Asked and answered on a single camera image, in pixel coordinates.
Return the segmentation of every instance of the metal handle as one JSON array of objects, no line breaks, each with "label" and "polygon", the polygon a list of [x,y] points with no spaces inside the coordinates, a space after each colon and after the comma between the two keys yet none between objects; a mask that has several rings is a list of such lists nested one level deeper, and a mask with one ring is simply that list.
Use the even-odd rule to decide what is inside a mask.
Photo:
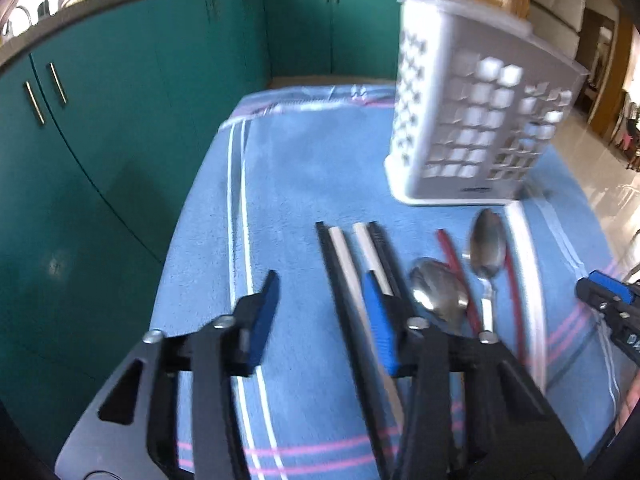
[{"label": "metal handle", "polygon": [[482,330],[485,332],[494,332],[494,305],[495,305],[495,289],[493,283],[489,280],[482,280],[484,285],[484,294],[482,295]]},{"label": "metal handle", "polygon": [[36,112],[36,116],[37,116],[38,120],[40,121],[40,125],[44,125],[44,115],[40,111],[40,107],[38,106],[38,103],[36,102],[36,97],[33,94],[33,90],[31,90],[31,85],[29,84],[28,81],[24,82],[24,88],[26,89],[27,94],[29,95],[29,99],[31,99],[31,104],[33,105],[33,109]]},{"label": "metal handle", "polygon": [[66,98],[66,94],[62,85],[60,84],[60,79],[58,78],[58,72],[56,72],[56,67],[53,66],[53,63],[49,63],[49,70],[51,70],[51,77],[53,78],[53,82],[58,87],[58,93],[60,94],[60,101],[63,106],[66,106],[68,100]]}]

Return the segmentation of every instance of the metal screw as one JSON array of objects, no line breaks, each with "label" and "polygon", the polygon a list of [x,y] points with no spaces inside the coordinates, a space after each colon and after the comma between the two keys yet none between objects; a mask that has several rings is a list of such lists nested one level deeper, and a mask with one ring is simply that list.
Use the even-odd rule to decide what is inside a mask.
[{"label": "metal screw", "polygon": [[158,343],[162,341],[162,339],[164,339],[164,332],[162,330],[156,330],[155,328],[149,330],[149,332],[142,337],[142,341],[149,345]]},{"label": "metal screw", "polygon": [[492,345],[500,341],[495,332],[481,332],[478,337],[483,345]]},{"label": "metal screw", "polygon": [[407,328],[410,330],[424,330],[429,328],[429,322],[423,317],[414,316],[406,320]]},{"label": "metal screw", "polygon": [[218,316],[215,320],[213,320],[213,327],[218,329],[231,328],[235,324],[236,318],[229,314]]}]

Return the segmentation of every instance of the laundry basket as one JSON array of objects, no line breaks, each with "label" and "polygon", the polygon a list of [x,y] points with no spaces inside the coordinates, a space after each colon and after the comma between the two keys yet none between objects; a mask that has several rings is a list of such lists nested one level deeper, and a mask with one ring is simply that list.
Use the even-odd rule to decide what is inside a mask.
[{"label": "laundry basket", "polygon": [[401,0],[392,194],[505,203],[571,109],[586,70],[477,0]]}]

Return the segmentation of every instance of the white stripe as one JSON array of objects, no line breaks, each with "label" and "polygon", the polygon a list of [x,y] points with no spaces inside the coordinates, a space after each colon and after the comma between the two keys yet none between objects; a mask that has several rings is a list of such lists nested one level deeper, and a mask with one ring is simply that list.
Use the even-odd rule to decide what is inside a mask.
[{"label": "white stripe", "polygon": [[240,174],[240,204],[242,215],[242,236],[244,238],[244,270],[246,274],[246,293],[254,293],[254,278],[251,274],[251,254],[249,251],[249,220],[246,211],[246,171],[244,170],[244,127],[246,121],[242,121],[240,130],[240,156],[242,160]]},{"label": "white stripe", "polygon": [[544,394],[546,390],[546,315],[538,260],[522,204],[517,200],[509,202],[504,207],[504,214],[511,230],[514,259],[523,277],[520,280],[524,299],[522,315],[527,321],[528,328],[529,373]]},{"label": "white stripe", "polygon": [[232,152],[234,146],[234,129],[235,126],[232,126],[231,131],[229,132],[229,148],[226,152],[226,241],[229,256],[229,295],[231,308],[236,305],[236,266],[234,265],[236,256],[234,254],[234,220],[231,218],[231,167]]},{"label": "white stripe", "polygon": [[[251,433],[251,421],[249,420],[249,412],[246,408],[246,397],[244,396],[244,383],[242,382],[242,377],[236,377],[236,384],[238,385],[240,412],[242,413],[242,424],[244,425],[246,443],[249,447],[249,450],[255,449],[254,436]],[[255,453],[251,453],[251,451],[249,451],[249,455],[251,456],[252,462],[254,462],[254,467],[257,470],[260,470],[260,459],[258,458],[258,456]],[[264,475],[262,473],[258,473],[258,480],[264,480]]]},{"label": "white stripe", "polygon": [[[253,294],[254,293],[254,278],[251,272],[251,250],[249,244],[249,221],[247,217],[247,206],[246,206],[246,171],[244,166],[244,150],[245,150],[245,125],[246,121],[242,121],[242,129],[240,133],[240,152],[242,156],[242,167],[241,167],[241,175],[240,175],[240,202],[242,209],[242,234],[244,238],[244,267],[246,269],[246,293]],[[267,386],[264,383],[264,376],[262,374],[262,367],[258,366],[255,369],[255,377],[258,381],[258,390],[260,391],[260,405],[262,407],[262,416],[264,417],[264,425],[267,429],[267,436],[269,438],[269,445],[271,449],[278,449],[278,442],[276,441],[276,436],[273,433],[273,424],[271,423],[271,413],[269,411],[269,401],[267,399]],[[282,458],[278,453],[275,453],[273,456],[273,460],[276,463],[276,467],[280,471],[280,479],[288,480],[287,474],[284,472],[284,465],[282,463]]]},{"label": "white stripe", "polygon": [[[544,195],[536,188],[533,183],[526,183],[526,187],[530,192],[534,204],[538,209],[540,209],[540,212],[542,213],[542,216],[544,217],[552,236],[556,240],[556,244],[558,245],[562,256],[564,256],[566,263],[574,272],[575,279],[579,280],[580,278],[587,276],[587,269],[578,256],[578,253],[575,251],[574,245],[571,243],[571,240],[569,240],[569,237],[562,228],[562,223],[560,222],[560,219],[558,218],[558,214],[556,213],[554,207],[545,199]],[[618,394],[620,394],[620,388],[618,387],[618,381],[616,379],[615,364],[613,362],[613,350],[611,348],[611,342],[606,336],[606,329],[603,326],[604,322],[602,318],[597,312],[593,312],[593,317],[598,323],[598,341],[600,343],[600,347],[602,348],[605,367],[607,369],[607,389],[609,390],[609,395],[613,400],[613,411],[615,416],[615,413],[618,410],[618,406],[616,402],[616,396],[613,393],[613,389],[615,388]]]},{"label": "white stripe", "polygon": [[[394,416],[398,430],[400,431],[400,433],[402,433],[402,427],[404,426],[404,411],[402,410],[402,402],[400,401],[400,396],[398,395],[396,384],[389,376],[389,374],[386,373],[385,367],[383,367],[380,359],[378,358],[378,352],[376,351],[376,345],[373,339],[369,315],[367,314],[367,308],[365,307],[364,298],[362,296],[360,278],[358,277],[358,271],[356,270],[356,266],[354,265],[353,259],[351,258],[347,240],[345,240],[344,233],[339,227],[331,227],[329,229],[329,236],[331,237],[331,241],[334,244],[335,253],[338,256],[340,270],[342,270],[342,273],[344,275],[344,280],[347,283],[347,288],[349,289],[351,300],[353,301],[353,305],[356,307],[358,318],[360,319],[360,323],[362,324],[362,328],[367,338],[367,344],[369,345],[369,349],[371,350],[371,357],[376,364],[378,374],[380,375],[380,378],[382,380],[383,388],[386,391],[386,396],[389,400],[389,406],[391,407],[391,413]],[[383,290],[383,294],[391,294],[391,288],[388,286],[388,283],[386,284],[386,286],[388,287],[389,292],[385,292]]]},{"label": "white stripe", "polygon": [[[269,445],[271,449],[278,449],[278,443],[276,441],[276,435],[273,433],[273,425],[271,424],[271,414],[269,412],[269,401],[267,399],[267,386],[264,383],[264,376],[262,375],[262,367],[258,366],[255,369],[255,376],[258,379],[258,389],[260,390],[260,404],[262,405],[262,413],[264,414],[264,425],[267,428],[267,436],[269,437]],[[284,472],[284,464],[279,454],[273,456],[273,460],[276,463],[276,467],[280,470],[280,478],[287,480],[287,474]]]},{"label": "white stripe", "polygon": [[[392,99],[393,97],[394,95],[390,94],[385,97],[373,99],[372,101],[375,102],[378,100]],[[360,106],[360,104],[353,98],[346,97],[316,100],[296,100],[293,102],[283,101],[273,104],[264,104],[264,106],[267,106],[268,108],[266,110],[261,109],[258,112],[229,117],[225,122],[220,124],[220,128],[228,128],[232,124],[238,124],[243,121],[251,121],[252,119],[264,117],[266,115],[284,114],[287,112],[323,112],[325,110],[337,110],[339,108],[347,106]]]},{"label": "white stripe", "polygon": [[[232,209],[232,197],[231,197],[231,176],[232,176],[232,155],[234,145],[234,126],[231,127],[229,132],[229,147],[226,152],[226,234],[229,251],[229,301],[231,308],[236,305],[236,266],[235,266],[235,253],[234,253],[234,224],[231,218]],[[242,414],[242,426],[244,429],[244,436],[246,437],[247,446],[249,449],[255,449],[254,434],[251,431],[251,422],[249,420],[249,414],[246,409],[246,397],[244,394],[244,383],[242,377],[236,377],[236,386],[238,390],[238,401],[240,403],[240,412]],[[260,459],[256,454],[251,454],[254,467],[260,470]],[[258,480],[264,480],[264,475],[258,473]]]}]

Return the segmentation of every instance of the pink stripe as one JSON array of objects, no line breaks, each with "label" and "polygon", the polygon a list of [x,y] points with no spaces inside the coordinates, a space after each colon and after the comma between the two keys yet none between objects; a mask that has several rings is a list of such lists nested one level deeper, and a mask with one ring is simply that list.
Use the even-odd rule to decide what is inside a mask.
[{"label": "pink stripe", "polygon": [[[463,428],[463,423],[461,420],[457,421],[452,425],[453,431],[460,431]],[[385,449],[385,454],[395,454],[398,452],[398,446],[393,446],[391,448]],[[251,474],[263,474],[266,476],[280,476],[282,473],[287,475],[304,475],[304,474],[312,474],[312,473],[324,473],[327,471],[336,471],[341,469],[348,469],[350,467],[357,467],[360,465],[368,464],[374,461],[373,454],[368,453],[365,455],[357,456],[355,458],[349,458],[346,460],[335,460],[331,462],[325,462],[321,464],[315,465],[304,465],[304,466],[295,466],[295,467],[284,467],[281,469],[278,468],[270,468],[270,469],[258,469],[258,468],[249,468],[249,473]],[[178,460],[178,464],[183,467],[189,467],[193,469],[193,461],[192,460]]]},{"label": "pink stripe", "polygon": [[551,347],[555,344],[558,339],[562,337],[562,333],[565,332],[574,322],[575,318],[580,316],[580,313],[583,311],[584,306],[581,302],[576,303],[574,309],[571,314],[562,322],[562,324],[556,329],[555,332],[552,333],[551,336],[546,340],[547,346]]},{"label": "pink stripe", "polygon": [[582,329],[584,324],[587,323],[587,320],[589,318],[590,316],[586,312],[582,316],[580,316],[580,319],[576,322],[571,332],[567,334],[565,340],[562,341],[562,343],[560,343],[558,347],[549,355],[548,359],[546,360],[547,365],[550,365],[553,361],[555,361],[562,355],[562,352],[564,352],[568,348],[571,342],[580,333],[580,330]]},{"label": "pink stripe", "polygon": [[[604,272],[605,274],[609,274],[615,269],[615,267],[616,261],[612,260],[602,272]],[[553,332],[551,336],[549,336],[549,338],[546,340],[546,344],[549,347],[553,346],[558,341],[558,339],[562,336],[562,333],[571,326],[572,322],[575,320],[578,314],[584,311],[584,308],[584,304],[581,301],[578,301],[576,303],[571,314],[569,314],[569,316],[562,322],[562,324],[558,328],[556,328],[555,332]]]},{"label": "pink stripe", "polygon": [[[462,409],[462,402],[457,400],[451,405],[451,413],[455,414]],[[399,434],[398,428],[388,428],[387,430],[381,431],[380,436],[395,436]],[[353,438],[347,438],[345,440],[337,440],[336,442],[328,442],[326,444],[314,444],[312,446],[292,446],[292,447],[281,447],[276,449],[249,449],[245,448],[244,452],[249,455],[255,456],[293,456],[293,455],[303,455],[303,454],[317,454],[317,453],[326,453],[341,449],[347,449],[350,447],[360,446],[361,444],[367,444],[369,442],[369,437],[367,435],[356,436]],[[187,442],[178,442],[178,447],[180,449],[193,449],[191,444]]]}]

